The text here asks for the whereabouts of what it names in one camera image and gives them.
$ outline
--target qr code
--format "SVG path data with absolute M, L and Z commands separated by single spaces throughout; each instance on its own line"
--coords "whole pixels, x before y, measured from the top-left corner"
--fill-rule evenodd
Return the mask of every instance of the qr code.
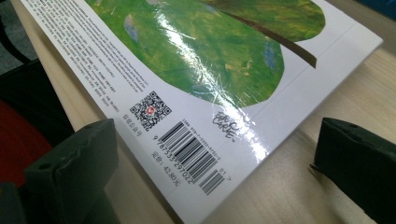
M 130 110 L 147 132 L 172 112 L 155 91 Z

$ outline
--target barcode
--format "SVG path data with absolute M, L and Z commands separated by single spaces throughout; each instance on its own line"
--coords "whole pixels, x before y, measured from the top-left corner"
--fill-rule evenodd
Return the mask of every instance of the barcode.
M 185 168 L 194 184 L 218 162 L 183 122 L 176 124 L 159 141 Z M 224 177 L 215 170 L 199 186 L 208 195 L 223 180 Z

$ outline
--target red fabric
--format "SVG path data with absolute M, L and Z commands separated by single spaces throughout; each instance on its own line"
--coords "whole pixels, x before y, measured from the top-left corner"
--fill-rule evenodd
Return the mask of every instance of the red fabric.
M 23 170 L 50 149 L 35 127 L 0 100 L 0 181 L 20 187 Z

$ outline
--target white book cover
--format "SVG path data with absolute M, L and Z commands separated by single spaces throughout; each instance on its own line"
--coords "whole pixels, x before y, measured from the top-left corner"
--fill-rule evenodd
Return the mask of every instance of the white book cover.
M 21 0 L 186 223 L 382 42 L 323 0 Z

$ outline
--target wooden table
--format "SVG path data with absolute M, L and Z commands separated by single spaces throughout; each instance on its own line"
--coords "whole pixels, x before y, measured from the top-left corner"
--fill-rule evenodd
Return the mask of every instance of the wooden table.
M 73 127 L 105 116 L 21 4 L 11 0 Z M 310 170 L 321 119 L 356 123 L 396 143 L 396 22 L 351 0 L 329 0 L 384 38 L 363 63 L 207 223 L 374 223 L 328 178 Z M 121 223 L 173 223 L 177 215 L 134 156 L 119 146 L 120 168 L 106 192 Z

